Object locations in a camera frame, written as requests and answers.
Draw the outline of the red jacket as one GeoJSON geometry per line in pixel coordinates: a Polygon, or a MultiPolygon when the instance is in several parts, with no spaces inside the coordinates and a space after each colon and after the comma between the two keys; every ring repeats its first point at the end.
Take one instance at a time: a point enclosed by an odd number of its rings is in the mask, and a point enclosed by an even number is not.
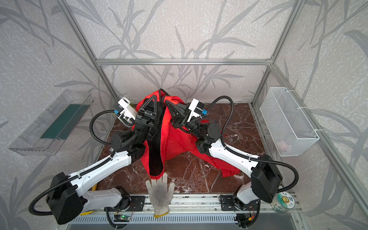
{"type": "MultiPolygon", "coordinates": [[[[139,111],[140,107],[145,100],[149,99],[152,95],[157,95],[157,91],[146,96],[141,102],[137,104],[136,111],[139,111]]],[[[178,96],[169,96],[165,91],[163,96],[164,115],[160,118],[158,124],[158,132],[153,137],[153,140],[147,140],[144,142],[146,147],[145,153],[141,158],[141,162],[146,169],[150,179],[160,179],[165,170],[165,161],[170,160],[177,155],[189,152],[194,156],[210,163],[214,167],[222,171],[223,177],[229,177],[236,175],[240,170],[223,160],[202,154],[196,147],[197,138],[191,134],[187,134],[180,129],[175,129],[171,123],[171,115],[166,108],[165,100],[170,100],[183,104],[184,101],[178,96]]]]}

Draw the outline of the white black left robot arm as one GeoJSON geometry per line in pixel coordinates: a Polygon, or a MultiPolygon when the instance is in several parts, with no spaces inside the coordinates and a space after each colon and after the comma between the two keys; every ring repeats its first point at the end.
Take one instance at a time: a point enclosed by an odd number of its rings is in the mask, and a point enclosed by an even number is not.
{"type": "Polygon", "coordinates": [[[141,160],[148,167],[150,177],[164,173],[165,154],[162,150],[164,136],[162,125],[165,114],[164,99],[167,92],[160,89],[147,96],[137,108],[130,106],[123,97],[113,110],[96,114],[89,125],[90,133],[99,143],[112,148],[112,153],[77,172],[59,173],[52,179],[50,189],[44,193],[46,202],[57,224],[71,222],[80,214],[99,208],[115,208],[127,198],[121,187],[90,191],[98,182],[112,173],[141,160]],[[130,129],[114,133],[110,141],[99,139],[94,132],[94,122],[104,114],[114,113],[130,129]]]}

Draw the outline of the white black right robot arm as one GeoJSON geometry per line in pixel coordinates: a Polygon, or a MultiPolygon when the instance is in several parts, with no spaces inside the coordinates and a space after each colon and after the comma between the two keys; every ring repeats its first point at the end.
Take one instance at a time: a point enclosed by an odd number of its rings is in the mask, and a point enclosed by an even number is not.
{"type": "Polygon", "coordinates": [[[171,125],[179,129],[184,146],[193,150],[199,156],[212,161],[220,160],[246,174],[250,183],[243,185],[236,192],[236,200],[249,204],[254,200],[271,203],[277,193],[282,175],[274,161],[268,155],[257,156],[243,152],[225,144],[224,128],[216,122],[202,123],[200,120],[207,115],[209,109],[197,99],[189,105],[165,102],[171,115],[171,125]]]}

